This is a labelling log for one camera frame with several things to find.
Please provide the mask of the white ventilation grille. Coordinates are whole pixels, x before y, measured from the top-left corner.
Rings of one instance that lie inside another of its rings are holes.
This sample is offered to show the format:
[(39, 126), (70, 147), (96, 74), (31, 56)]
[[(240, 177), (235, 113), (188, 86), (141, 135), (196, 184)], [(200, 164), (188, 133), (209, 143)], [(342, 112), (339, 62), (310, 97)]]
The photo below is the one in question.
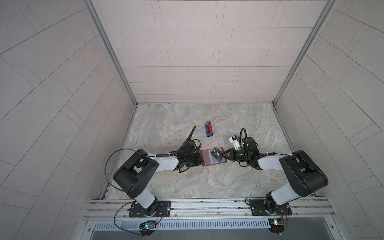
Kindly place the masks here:
[[(95, 231), (118, 231), (119, 228), (137, 231), (144, 221), (97, 221)], [(268, 219), (203, 219), (203, 220), (162, 220), (157, 230), (229, 230), (229, 229), (270, 229)]]

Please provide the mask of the left green circuit board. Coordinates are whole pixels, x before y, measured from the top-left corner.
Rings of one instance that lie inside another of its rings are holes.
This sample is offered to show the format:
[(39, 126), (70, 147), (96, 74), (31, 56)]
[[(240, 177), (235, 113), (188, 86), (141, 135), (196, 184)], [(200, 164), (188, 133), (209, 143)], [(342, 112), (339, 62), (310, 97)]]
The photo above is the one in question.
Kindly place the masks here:
[(147, 221), (143, 222), (139, 225), (139, 229), (143, 231), (151, 231), (154, 230), (157, 226), (157, 222), (155, 221)]

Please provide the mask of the red credit card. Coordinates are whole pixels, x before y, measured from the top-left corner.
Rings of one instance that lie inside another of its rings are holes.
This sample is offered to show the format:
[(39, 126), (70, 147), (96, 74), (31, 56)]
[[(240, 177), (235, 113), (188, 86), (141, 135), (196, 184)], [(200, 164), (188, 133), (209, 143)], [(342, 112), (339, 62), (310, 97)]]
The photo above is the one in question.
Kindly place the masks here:
[(207, 127), (208, 127), (209, 134), (212, 135), (213, 132), (214, 132), (214, 131), (213, 131), (213, 128), (212, 128), (212, 123), (209, 122), (208, 125), (207, 125)]

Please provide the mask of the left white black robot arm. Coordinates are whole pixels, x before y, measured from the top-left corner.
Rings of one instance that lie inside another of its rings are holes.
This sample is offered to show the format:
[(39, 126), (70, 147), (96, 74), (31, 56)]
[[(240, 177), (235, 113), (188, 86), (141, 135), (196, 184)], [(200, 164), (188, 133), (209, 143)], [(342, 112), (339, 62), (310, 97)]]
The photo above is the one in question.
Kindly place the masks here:
[(147, 188), (153, 175), (163, 171), (187, 170), (202, 165), (200, 156), (201, 144), (198, 140), (186, 140), (177, 150), (168, 154), (150, 155), (143, 149), (135, 153), (116, 170), (113, 180), (120, 189), (135, 200), (139, 206), (139, 212), (146, 217), (151, 217), (158, 208), (158, 199)]

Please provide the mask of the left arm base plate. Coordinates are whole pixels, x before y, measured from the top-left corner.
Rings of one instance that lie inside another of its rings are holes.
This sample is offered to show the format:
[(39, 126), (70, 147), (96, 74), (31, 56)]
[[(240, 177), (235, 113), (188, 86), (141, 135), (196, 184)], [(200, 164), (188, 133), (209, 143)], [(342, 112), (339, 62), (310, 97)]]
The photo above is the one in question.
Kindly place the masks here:
[(147, 209), (139, 203), (134, 202), (131, 205), (130, 218), (151, 218), (151, 217), (169, 217), (171, 210), (171, 201), (155, 200)]

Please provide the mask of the red card holder wallet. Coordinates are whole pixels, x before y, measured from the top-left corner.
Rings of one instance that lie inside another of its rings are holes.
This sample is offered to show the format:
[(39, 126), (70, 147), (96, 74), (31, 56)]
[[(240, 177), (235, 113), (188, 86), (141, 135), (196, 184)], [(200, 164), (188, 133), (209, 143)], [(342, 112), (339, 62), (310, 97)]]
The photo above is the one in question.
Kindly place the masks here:
[(203, 159), (202, 166), (203, 167), (208, 167), (208, 166), (213, 166), (213, 165), (219, 165), (219, 164), (224, 164), (227, 163), (228, 160), (223, 158), (221, 161), (217, 160), (212, 154), (213, 149), (208, 149), (208, 150), (200, 150), (200, 156)]

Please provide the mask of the black VIP card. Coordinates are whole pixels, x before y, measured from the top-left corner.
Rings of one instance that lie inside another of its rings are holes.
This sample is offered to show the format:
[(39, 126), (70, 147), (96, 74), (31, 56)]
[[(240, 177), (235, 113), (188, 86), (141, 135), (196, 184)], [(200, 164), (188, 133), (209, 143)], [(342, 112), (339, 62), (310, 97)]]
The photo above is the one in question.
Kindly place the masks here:
[(211, 151), (211, 155), (218, 161), (218, 162), (221, 162), (222, 159), (224, 158), (223, 157), (223, 152), (218, 149), (217, 147), (215, 147), (212, 151)]

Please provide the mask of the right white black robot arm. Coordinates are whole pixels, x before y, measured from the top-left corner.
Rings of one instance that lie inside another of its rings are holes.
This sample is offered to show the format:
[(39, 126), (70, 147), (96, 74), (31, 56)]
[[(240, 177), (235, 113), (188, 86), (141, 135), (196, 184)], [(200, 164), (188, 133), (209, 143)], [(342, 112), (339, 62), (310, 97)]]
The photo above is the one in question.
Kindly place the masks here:
[(283, 171), (288, 182), (283, 186), (266, 194), (262, 210), (271, 216), (288, 215), (288, 203), (307, 197), (308, 195), (326, 187), (329, 180), (325, 173), (302, 150), (289, 155), (260, 153), (258, 144), (251, 137), (239, 141), (235, 136), (230, 138), (234, 147), (224, 152), (212, 151), (212, 155), (218, 160), (226, 159), (239, 164), (245, 163), (245, 167), (262, 170)]

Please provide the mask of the right circuit board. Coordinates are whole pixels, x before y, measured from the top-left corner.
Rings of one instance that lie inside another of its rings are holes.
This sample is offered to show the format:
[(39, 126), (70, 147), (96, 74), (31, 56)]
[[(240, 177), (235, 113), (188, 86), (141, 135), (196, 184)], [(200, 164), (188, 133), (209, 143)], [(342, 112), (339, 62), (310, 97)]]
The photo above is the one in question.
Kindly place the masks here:
[(268, 219), (270, 228), (269, 231), (274, 234), (281, 234), (286, 227), (285, 221), (283, 219)]

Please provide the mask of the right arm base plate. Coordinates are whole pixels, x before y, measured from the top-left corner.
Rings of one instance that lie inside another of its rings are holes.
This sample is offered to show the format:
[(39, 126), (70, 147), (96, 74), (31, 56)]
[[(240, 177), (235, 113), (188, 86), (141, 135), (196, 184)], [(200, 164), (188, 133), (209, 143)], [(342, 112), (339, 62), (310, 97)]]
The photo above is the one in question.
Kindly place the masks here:
[(292, 210), (288, 203), (277, 205), (272, 199), (251, 200), (246, 199), (253, 216), (290, 216)]

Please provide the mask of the aluminium mounting rail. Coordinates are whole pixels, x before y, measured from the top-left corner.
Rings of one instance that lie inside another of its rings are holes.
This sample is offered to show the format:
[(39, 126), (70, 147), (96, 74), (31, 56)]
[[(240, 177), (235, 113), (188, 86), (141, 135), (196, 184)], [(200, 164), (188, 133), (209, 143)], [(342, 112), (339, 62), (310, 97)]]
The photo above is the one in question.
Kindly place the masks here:
[[(334, 217), (326, 197), (294, 200), (276, 217)], [(229, 199), (167, 199), (161, 200), (157, 212), (145, 216), (132, 200), (90, 201), (81, 220), (186, 220), (186, 219), (241, 219), (271, 218), (264, 209), (264, 198)]]

